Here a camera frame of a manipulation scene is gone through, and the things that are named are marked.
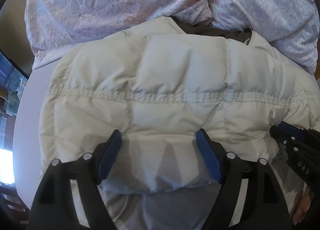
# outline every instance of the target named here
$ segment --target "wooden floor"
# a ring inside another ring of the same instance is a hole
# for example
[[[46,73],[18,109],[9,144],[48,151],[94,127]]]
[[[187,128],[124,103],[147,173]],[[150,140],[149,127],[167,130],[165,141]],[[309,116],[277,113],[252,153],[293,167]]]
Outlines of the wooden floor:
[[[318,80],[320,78],[320,58],[319,58],[319,55],[320,55],[320,41],[318,42],[318,61],[317,61],[317,69],[316,69],[316,73],[315,73],[315,77],[316,77],[316,80]]]

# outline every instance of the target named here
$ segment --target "blue gripper pad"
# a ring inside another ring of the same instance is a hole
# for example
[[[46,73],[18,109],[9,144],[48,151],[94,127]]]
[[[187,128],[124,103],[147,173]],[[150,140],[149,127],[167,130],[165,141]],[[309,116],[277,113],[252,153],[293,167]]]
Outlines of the blue gripper pad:
[[[196,134],[196,141],[204,163],[206,164],[211,177],[216,179],[219,183],[222,181],[221,164],[216,154],[210,146],[211,140],[207,135],[204,135],[202,130],[199,130]]]
[[[302,130],[300,130],[300,128],[296,128],[283,121],[278,125],[278,128],[294,135],[294,137],[300,142],[304,142],[306,140],[304,133]]]
[[[122,136],[121,132],[117,131],[117,133],[111,139],[109,147],[104,153],[103,157],[100,159],[98,164],[98,175],[97,181],[101,182],[106,179],[110,173],[113,163],[116,160],[118,152],[120,151],[122,144]]]

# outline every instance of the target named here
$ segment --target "brown garment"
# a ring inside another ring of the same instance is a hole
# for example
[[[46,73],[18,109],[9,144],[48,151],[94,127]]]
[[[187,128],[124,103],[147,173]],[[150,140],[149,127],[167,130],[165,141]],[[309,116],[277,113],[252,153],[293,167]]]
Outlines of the brown garment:
[[[244,43],[247,39],[250,39],[252,36],[252,30],[246,29],[243,32],[240,31],[224,31],[219,28],[213,28],[210,26],[192,26],[190,24],[182,23],[178,21],[176,18],[171,17],[172,20],[186,33],[186,34],[197,34],[204,36],[220,36],[226,39],[233,39],[238,42]]]
[[[296,225],[297,223],[300,223],[304,217],[306,216],[308,210],[310,209],[311,206],[311,190],[310,187],[307,187],[302,198],[300,201],[300,204],[298,206],[297,211],[293,215],[293,222]]]

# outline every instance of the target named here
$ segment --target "bright light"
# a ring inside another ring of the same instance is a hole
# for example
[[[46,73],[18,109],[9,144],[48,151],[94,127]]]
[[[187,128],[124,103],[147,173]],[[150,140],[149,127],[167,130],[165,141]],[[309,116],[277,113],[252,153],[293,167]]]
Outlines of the bright light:
[[[0,149],[0,181],[6,184],[14,182],[13,153]]]

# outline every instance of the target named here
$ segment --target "metal screw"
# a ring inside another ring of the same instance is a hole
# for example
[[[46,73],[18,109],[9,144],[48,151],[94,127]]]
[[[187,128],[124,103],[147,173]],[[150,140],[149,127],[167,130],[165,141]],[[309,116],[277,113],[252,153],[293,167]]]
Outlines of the metal screw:
[[[267,164],[268,164],[268,161],[267,161],[266,159],[264,159],[264,158],[261,158],[261,159],[259,160],[259,162],[260,162],[262,165],[267,165]]]
[[[83,155],[83,158],[85,160],[90,160],[92,158],[92,154],[91,153],[86,153],[85,155]]]
[[[234,153],[232,153],[232,152],[228,152],[228,153],[227,153],[227,157],[228,157],[229,159],[233,160],[233,159],[236,157],[236,155],[235,155]]]
[[[51,162],[51,165],[52,166],[57,166],[59,164],[59,160],[58,159],[54,159],[52,162]]]

